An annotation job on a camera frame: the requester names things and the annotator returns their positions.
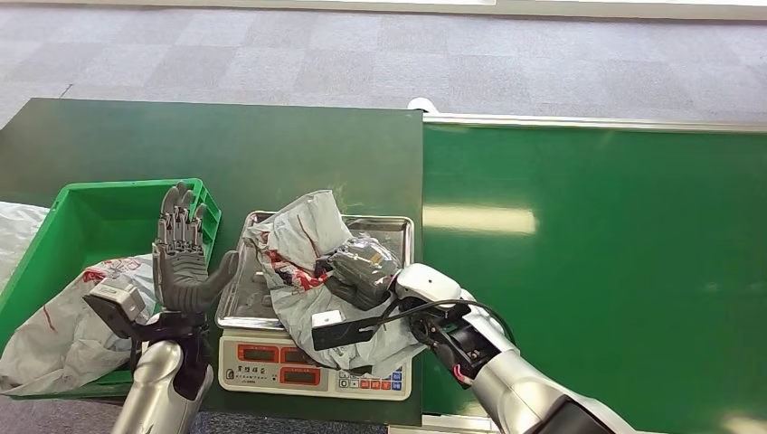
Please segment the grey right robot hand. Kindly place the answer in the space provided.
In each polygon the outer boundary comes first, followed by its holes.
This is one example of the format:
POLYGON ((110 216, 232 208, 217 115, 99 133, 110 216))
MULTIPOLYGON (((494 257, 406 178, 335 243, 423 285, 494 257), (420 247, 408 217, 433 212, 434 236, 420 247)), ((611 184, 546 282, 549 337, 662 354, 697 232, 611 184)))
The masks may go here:
POLYGON ((319 257, 314 274, 317 278, 327 274, 325 286, 331 294, 367 311, 390 297, 390 286, 401 269, 401 262, 390 250, 376 238, 363 235, 319 257))

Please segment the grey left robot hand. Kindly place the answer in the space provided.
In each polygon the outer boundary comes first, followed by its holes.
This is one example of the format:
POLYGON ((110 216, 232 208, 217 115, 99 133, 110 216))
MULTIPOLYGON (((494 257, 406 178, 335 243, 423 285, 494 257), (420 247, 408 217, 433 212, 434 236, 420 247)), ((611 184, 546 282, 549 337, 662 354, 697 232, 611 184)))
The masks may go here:
POLYGON ((240 253, 227 251, 208 270, 202 223, 207 207, 194 211, 194 192, 183 182, 170 187, 160 206, 156 239, 152 243, 153 280, 157 301, 168 311, 203 313, 235 278, 240 253))

